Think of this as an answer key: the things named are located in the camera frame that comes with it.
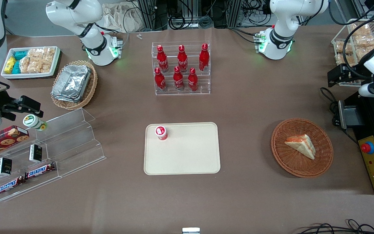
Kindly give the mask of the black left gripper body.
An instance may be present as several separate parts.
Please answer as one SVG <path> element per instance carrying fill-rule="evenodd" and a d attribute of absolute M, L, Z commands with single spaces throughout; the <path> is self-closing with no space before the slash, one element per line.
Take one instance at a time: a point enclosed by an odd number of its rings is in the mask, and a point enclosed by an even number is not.
<path fill-rule="evenodd" d="M 349 72 L 349 77 L 345 82 L 353 83 L 355 81 L 362 81 L 362 84 L 367 84 L 374 81 L 373 74 L 365 67 L 364 63 L 354 66 L 346 64 L 345 66 Z"/>

